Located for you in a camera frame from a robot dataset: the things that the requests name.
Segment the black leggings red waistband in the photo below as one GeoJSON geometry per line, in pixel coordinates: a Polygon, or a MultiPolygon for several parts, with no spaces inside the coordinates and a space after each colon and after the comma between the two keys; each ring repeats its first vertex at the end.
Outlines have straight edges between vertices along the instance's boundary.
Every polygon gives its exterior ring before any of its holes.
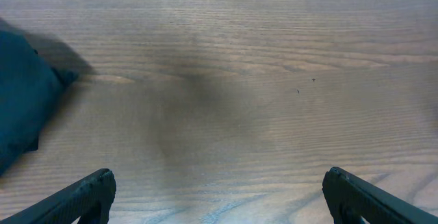
{"type": "Polygon", "coordinates": [[[77,78],[52,67],[23,36],[1,32],[1,173],[38,150],[40,132],[77,78]]]}

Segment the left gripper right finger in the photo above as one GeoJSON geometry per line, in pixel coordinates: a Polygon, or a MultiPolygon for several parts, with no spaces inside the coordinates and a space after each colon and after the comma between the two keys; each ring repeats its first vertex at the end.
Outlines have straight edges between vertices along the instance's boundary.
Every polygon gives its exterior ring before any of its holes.
{"type": "Polygon", "coordinates": [[[325,173],[322,192],[335,224],[437,222],[436,216],[339,167],[333,167],[325,173]]]}

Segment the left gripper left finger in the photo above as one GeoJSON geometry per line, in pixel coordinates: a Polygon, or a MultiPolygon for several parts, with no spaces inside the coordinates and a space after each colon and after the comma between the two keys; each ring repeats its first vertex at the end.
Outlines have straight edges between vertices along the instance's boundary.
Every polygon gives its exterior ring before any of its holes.
{"type": "Polygon", "coordinates": [[[99,169],[1,224],[107,224],[115,194],[114,174],[99,169]]]}

